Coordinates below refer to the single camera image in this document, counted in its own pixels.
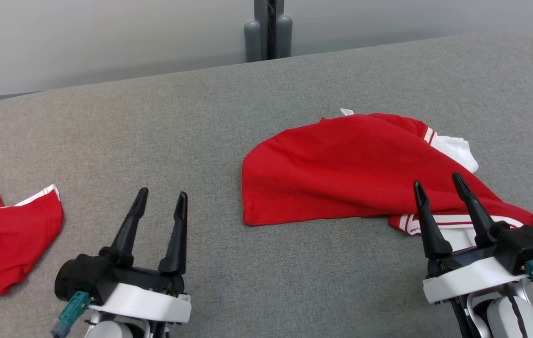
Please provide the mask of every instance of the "robotic arm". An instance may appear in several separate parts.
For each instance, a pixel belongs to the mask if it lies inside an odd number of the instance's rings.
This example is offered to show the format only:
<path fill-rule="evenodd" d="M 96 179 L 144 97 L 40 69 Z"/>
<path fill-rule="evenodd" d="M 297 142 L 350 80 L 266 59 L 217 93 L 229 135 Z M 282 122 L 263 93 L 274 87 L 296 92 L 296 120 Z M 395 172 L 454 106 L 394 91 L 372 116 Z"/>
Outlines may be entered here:
<path fill-rule="evenodd" d="M 97 256 L 80 254 L 64 263 L 55 279 L 58 299 L 69 302 L 52 330 L 65 338 L 73 322 L 92 310 L 85 338 L 163 338 L 167 324 L 189 321 L 191 298 L 184 293 L 187 257 L 187 194 L 181 192 L 174 211 L 174 228 L 165 257 L 157 270 L 133 267 L 133 243 L 143 216 L 148 189 L 142 188 L 124 219 L 112 246 Z M 134 323 L 116 321 L 128 317 Z"/>
<path fill-rule="evenodd" d="M 511 229 L 494 222 L 470 188 L 453 174 L 466 204 L 476 246 L 453 252 L 429 210 L 420 182 L 414 193 L 425 257 L 429 259 L 423 291 L 430 303 L 449 302 L 463 338 L 533 338 L 533 306 L 525 287 L 533 281 L 533 227 Z M 492 293 L 500 297 L 474 304 Z"/>

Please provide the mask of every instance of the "white stripe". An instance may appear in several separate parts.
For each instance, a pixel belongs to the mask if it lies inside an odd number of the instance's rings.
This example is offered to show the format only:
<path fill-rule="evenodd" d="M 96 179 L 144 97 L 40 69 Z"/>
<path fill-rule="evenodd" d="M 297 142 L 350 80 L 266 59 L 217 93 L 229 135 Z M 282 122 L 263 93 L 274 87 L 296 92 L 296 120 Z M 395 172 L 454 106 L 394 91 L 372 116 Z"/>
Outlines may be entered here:
<path fill-rule="evenodd" d="M 403 214 L 402 216 L 400 216 L 400 224 L 399 224 L 400 230 L 406 231 L 406 228 L 404 228 L 404 226 L 406 225 L 406 220 L 407 219 L 408 219 L 408 215 L 407 214 Z"/>
<path fill-rule="evenodd" d="M 464 228 L 473 228 L 473 224 L 471 223 L 471 217 L 468 215 L 434 215 L 434 220 L 442 227 L 443 229 L 464 229 Z M 513 225 L 515 227 L 522 227 L 523 223 L 515 220 L 511 217 L 506 216 L 496 216 L 492 215 L 492 220 L 494 222 L 500 222 L 505 221 L 506 223 L 509 223 L 510 225 Z M 452 225 L 444 225 L 444 223 L 459 223 L 459 224 L 452 224 Z M 408 225 L 409 231 L 414 228 L 419 228 L 419 222 L 411 221 Z M 416 233 L 421 233 L 421 229 L 415 230 L 413 232 L 410 232 L 411 235 L 414 235 Z"/>
<path fill-rule="evenodd" d="M 406 227 L 406 232 L 411 235 L 421 233 L 421 229 L 419 229 L 419 223 L 418 221 L 413 220 L 414 218 L 415 214 L 410 214 L 410 216 L 408 216 L 408 227 Z"/>
<path fill-rule="evenodd" d="M 425 142 L 429 142 L 432 132 L 433 132 L 433 129 L 427 127 L 427 132 L 425 133 L 425 138 L 424 138 Z"/>
<path fill-rule="evenodd" d="M 41 196 L 45 196 L 45 195 L 49 194 L 52 190 L 55 190 L 55 193 L 56 193 L 56 195 L 58 195 L 58 200 L 59 200 L 60 199 L 60 193 L 58 192 L 58 188 L 55 187 L 55 184 L 52 184 L 52 185 L 48 186 L 47 188 L 39 191 L 37 194 L 34 194 L 33 196 L 28 197 L 24 201 L 21 201 L 20 203 L 18 203 L 17 205 L 14 205 L 14 206 L 26 205 L 26 204 L 38 199 Z"/>

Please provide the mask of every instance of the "gray table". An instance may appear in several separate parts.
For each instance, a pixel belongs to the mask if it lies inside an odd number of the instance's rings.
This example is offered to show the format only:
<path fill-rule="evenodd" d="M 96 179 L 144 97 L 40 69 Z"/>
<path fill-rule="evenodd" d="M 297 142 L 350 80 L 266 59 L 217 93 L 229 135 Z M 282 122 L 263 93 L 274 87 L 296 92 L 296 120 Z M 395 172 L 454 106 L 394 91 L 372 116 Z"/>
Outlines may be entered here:
<path fill-rule="evenodd" d="M 45 338 L 65 303 L 66 260 L 109 244 L 150 189 L 135 263 L 155 268 L 180 190 L 189 194 L 191 322 L 174 338 L 458 337 L 427 303 L 421 240 L 385 218 L 242 224 L 240 168 L 260 141 L 336 117 L 387 112 L 464 137 L 477 176 L 533 212 L 533 41 L 476 34 L 41 92 L 0 102 L 0 194 L 51 183 L 63 230 L 0 297 L 0 338 Z M 529 287 L 533 301 L 533 285 Z M 71 336 L 81 338 L 79 323 Z"/>

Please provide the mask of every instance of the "cable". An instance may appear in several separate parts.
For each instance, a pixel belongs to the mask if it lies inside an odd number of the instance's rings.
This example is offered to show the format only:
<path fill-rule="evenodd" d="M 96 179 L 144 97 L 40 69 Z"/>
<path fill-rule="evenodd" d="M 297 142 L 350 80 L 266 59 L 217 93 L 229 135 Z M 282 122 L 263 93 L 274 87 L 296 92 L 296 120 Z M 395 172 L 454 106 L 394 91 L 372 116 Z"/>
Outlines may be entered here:
<path fill-rule="evenodd" d="M 70 328 L 73 323 L 89 308 L 89 305 L 91 305 L 89 294 L 83 291 L 77 291 L 70 298 L 68 304 L 66 304 L 64 311 L 60 313 L 60 319 L 55 323 L 54 328 L 51 329 L 51 336 L 53 338 L 66 338 L 70 333 Z"/>
<path fill-rule="evenodd" d="M 515 312 L 515 316 L 517 316 L 517 323 L 519 323 L 519 330 L 521 331 L 523 338 L 528 338 L 527 330 L 525 329 L 525 323 L 523 322 L 523 316 L 521 316 L 521 311 L 519 311 L 519 306 L 517 305 L 515 296 L 513 296 L 513 293 L 509 290 L 508 284 L 504 285 L 504 290 L 506 291 L 507 297 L 509 297 L 510 303 L 513 305 L 513 312 Z"/>

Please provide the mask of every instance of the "gray fabric surface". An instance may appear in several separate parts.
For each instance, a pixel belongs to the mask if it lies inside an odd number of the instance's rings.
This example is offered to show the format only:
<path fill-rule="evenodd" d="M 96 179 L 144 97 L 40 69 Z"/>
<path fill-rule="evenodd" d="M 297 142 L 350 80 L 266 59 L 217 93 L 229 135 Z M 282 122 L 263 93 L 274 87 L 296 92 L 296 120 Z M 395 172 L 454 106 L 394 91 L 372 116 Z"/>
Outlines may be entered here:
<path fill-rule="evenodd" d="M 137 190 L 150 198 L 135 265 L 156 268 L 189 194 L 191 321 L 174 338 L 459 337 L 430 305 L 421 240 L 385 218 L 242 224 L 240 168 L 260 141 L 339 108 L 464 137 L 477 176 L 533 212 L 533 40 L 475 34 L 41 92 L 0 102 L 0 194 L 51 183 L 63 230 L 0 297 L 0 338 L 44 338 L 65 305 L 60 266 L 109 244 Z M 528 289 L 533 302 L 533 285 Z M 79 321 L 71 337 L 80 338 Z"/>

